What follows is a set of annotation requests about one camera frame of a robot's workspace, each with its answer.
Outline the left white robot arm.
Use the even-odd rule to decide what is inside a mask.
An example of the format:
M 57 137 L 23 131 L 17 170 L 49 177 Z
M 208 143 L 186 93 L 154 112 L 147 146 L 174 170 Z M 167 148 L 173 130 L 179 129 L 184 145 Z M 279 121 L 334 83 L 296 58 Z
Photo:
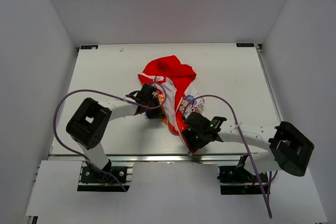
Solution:
M 108 123 L 112 120 L 146 114 L 149 119 L 163 117 L 162 102 L 159 95 L 163 91 L 154 84 L 144 84 L 139 91 L 126 95 L 126 99 L 114 99 L 98 102 L 86 98 L 76 110 L 66 126 L 66 132 L 77 142 L 89 165 L 93 168 L 93 176 L 101 182 L 110 178 L 111 161 L 105 154 L 101 140 Z

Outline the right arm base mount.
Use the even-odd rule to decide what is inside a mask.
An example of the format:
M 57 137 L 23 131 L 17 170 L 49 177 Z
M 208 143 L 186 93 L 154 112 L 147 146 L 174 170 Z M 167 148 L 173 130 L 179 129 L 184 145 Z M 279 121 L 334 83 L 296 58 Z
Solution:
M 248 155 L 242 155 L 237 165 L 219 166 L 217 179 L 221 195 L 261 195 L 257 176 L 244 169 Z

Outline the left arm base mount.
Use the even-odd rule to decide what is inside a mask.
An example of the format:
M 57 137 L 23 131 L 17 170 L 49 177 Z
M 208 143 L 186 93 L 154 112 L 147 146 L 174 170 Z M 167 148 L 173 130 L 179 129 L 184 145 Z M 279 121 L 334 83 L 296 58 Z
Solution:
M 82 162 L 77 191 L 126 193 L 132 181 L 133 167 L 123 163 L 112 164 L 110 174 L 118 179 L 123 188 L 113 176 L 99 172 L 87 164 L 87 162 Z

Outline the colourful children's zip jacket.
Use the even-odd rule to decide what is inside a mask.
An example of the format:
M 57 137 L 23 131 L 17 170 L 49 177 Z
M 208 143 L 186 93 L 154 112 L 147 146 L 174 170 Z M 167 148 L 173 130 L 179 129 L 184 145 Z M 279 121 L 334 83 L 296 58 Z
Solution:
M 196 72 L 187 65 L 182 64 L 177 56 L 167 56 L 150 61 L 144 70 L 138 74 L 141 84 L 151 81 L 159 89 L 159 103 L 163 104 L 162 122 L 165 123 L 171 133 L 178 135 L 191 154 L 195 154 L 199 148 L 193 147 L 182 132 L 187 130 L 187 126 L 182 117 L 188 117 L 190 113 L 201 114 L 204 109 L 204 99 L 193 84 L 196 79 Z

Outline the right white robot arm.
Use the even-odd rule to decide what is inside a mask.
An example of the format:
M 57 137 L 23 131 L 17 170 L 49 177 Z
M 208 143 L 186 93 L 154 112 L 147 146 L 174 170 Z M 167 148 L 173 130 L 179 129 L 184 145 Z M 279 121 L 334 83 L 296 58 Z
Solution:
M 237 125 L 220 116 L 209 120 L 197 112 L 182 120 L 186 126 L 181 135 L 192 154 L 211 142 L 242 143 L 261 148 L 262 152 L 240 160 L 237 175 L 245 182 L 255 177 L 256 172 L 277 170 L 303 177 L 314 150 L 314 144 L 285 121 L 275 127 Z

